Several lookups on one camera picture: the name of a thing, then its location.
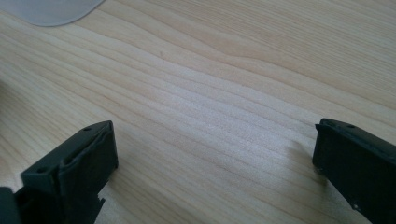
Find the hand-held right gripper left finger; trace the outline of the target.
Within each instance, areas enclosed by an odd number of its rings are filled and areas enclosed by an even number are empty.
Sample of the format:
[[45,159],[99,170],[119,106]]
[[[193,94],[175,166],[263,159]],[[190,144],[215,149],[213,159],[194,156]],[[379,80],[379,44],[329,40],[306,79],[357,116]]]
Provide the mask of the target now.
[[99,192],[118,168],[113,123],[78,131],[21,173],[16,193],[23,224],[93,224]]

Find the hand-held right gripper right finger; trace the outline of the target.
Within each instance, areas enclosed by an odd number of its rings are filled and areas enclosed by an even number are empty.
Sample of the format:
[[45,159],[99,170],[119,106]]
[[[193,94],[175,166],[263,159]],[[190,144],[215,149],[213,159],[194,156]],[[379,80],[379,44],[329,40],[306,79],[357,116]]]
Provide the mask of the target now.
[[316,125],[312,162],[373,224],[396,224],[396,146],[334,119]]

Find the translucent white plastic board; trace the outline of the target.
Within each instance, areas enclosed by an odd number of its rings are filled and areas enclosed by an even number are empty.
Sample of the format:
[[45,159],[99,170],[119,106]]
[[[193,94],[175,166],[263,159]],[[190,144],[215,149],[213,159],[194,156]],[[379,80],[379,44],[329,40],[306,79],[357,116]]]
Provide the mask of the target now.
[[0,0],[0,10],[33,25],[51,27],[77,21],[105,0]]

